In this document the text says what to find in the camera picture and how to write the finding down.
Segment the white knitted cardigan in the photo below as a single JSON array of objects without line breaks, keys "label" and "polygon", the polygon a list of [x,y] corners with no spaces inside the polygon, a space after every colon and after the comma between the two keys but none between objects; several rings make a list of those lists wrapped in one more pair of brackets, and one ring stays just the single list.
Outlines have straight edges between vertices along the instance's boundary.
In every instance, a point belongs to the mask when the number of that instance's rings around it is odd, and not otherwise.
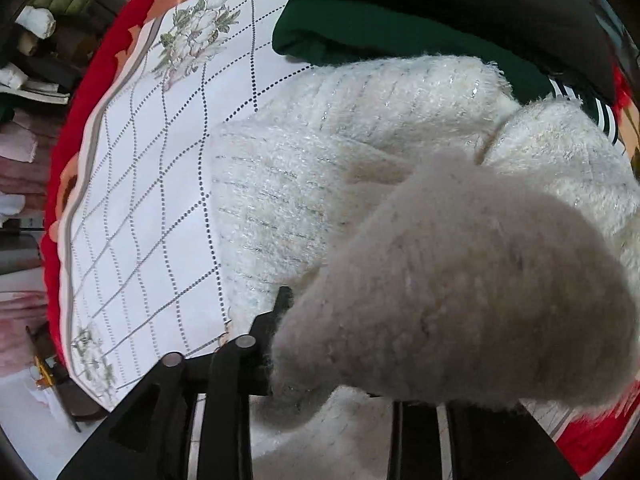
[{"label": "white knitted cardigan", "polygon": [[548,437],[635,419],[639,185],[612,110],[476,58],[307,70],[205,150],[232,326],[294,289],[252,405],[261,479],[378,479],[393,399]]}]

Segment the red floral blanket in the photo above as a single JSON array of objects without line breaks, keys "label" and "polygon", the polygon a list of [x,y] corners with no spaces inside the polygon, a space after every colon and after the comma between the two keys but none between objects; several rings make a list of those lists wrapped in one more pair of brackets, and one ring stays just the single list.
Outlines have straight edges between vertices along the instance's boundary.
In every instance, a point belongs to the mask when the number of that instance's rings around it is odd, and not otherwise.
[{"label": "red floral blanket", "polygon": [[[148,17],[154,0],[129,0],[116,13],[114,21],[93,55],[84,78],[77,87],[68,109],[58,144],[51,152],[50,181],[47,206],[44,210],[43,275],[47,287],[47,316],[50,333],[58,351],[62,350],[60,335],[61,263],[55,229],[61,215],[58,204],[70,190],[62,182],[63,170],[80,149],[85,124],[104,93],[111,87],[124,65],[126,53],[137,40],[136,29]],[[578,474],[601,479],[614,465],[627,467],[639,457],[639,386],[622,402],[622,410],[598,420],[575,420],[556,440],[556,445]]]}]

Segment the white puffer jacket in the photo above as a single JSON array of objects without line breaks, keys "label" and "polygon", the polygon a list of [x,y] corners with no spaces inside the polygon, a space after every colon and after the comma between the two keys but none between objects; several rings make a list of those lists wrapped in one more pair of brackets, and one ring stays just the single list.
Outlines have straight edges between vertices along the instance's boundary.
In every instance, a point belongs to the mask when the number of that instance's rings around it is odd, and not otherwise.
[{"label": "white puffer jacket", "polygon": [[[23,58],[31,58],[37,51],[38,42],[53,35],[56,21],[48,9],[24,6],[18,14],[16,24],[21,29],[16,50]],[[60,91],[59,84],[29,77],[10,61],[1,63],[1,92],[52,105],[66,105],[70,99],[68,93]]]}]

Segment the dark green striped garment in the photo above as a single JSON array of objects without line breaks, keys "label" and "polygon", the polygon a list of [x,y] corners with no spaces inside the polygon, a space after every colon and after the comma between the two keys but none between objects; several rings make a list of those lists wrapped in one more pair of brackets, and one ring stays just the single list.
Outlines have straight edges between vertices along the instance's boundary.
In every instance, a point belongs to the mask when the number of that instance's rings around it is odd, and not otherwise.
[{"label": "dark green striped garment", "polygon": [[474,56],[498,67],[518,102],[544,96],[578,101],[610,143],[624,148],[614,110],[591,91],[563,84],[506,49],[427,18],[353,1],[288,0],[274,26],[272,46],[280,55],[317,66],[427,54]]}]

